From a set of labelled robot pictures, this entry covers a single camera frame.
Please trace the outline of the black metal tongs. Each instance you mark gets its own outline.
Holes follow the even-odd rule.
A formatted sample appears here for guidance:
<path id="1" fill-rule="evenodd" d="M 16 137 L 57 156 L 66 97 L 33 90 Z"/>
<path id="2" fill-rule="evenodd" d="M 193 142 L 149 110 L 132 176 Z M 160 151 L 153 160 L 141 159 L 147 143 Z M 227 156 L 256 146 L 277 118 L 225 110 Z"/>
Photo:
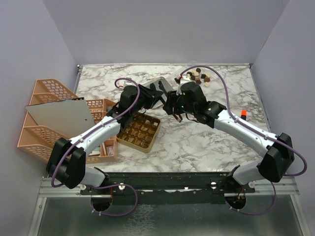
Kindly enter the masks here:
<path id="1" fill-rule="evenodd" d="M 158 81 L 155 83 L 150 83 L 149 88 L 155 91 L 155 97 L 157 98 L 157 101 L 160 101 L 164 105 L 167 99 L 167 92 L 162 82 Z"/>

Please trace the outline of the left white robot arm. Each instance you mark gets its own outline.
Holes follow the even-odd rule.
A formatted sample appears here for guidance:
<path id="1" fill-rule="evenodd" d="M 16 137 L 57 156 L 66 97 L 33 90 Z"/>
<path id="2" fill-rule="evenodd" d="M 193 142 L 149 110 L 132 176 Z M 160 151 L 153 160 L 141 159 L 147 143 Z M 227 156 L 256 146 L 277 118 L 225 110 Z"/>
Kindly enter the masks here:
<path id="1" fill-rule="evenodd" d="M 91 186 L 98 193 L 108 190 L 106 174 L 86 166 L 86 159 L 98 146 L 126 129 L 141 109 L 150 109 L 162 99 L 163 92 L 142 85 L 129 85 L 120 100 L 105 117 L 84 133 L 66 140 L 59 138 L 52 149 L 46 172 L 69 189 L 79 184 Z"/>

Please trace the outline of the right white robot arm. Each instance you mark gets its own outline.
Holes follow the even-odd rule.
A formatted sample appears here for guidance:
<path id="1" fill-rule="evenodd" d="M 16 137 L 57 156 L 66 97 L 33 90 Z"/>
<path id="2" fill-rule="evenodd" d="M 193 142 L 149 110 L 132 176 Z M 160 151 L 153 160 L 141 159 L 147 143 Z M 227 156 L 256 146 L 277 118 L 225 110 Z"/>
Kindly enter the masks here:
<path id="1" fill-rule="evenodd" d="M 257 134 L 258 128 L 231 116 L 227 108 L 216 101 L 207 101 L 204 94 L 193 91 L 177 94 L 170 91 L 163 107 L 169 115 L 183 113 L 193 115 L 198 123 L 223 131 L 253 149 L 262 159 L 247 165 L 235 167 L 228 175 L 226 187 L 231 192 L 238 192 L 251 181 L 266 179 L 278 183 L 285 175 L 294 157 L 292 152 L 278 141 L 291 146 L 291 138 L 283 133 L 280 136 L 270 132 Z"/>

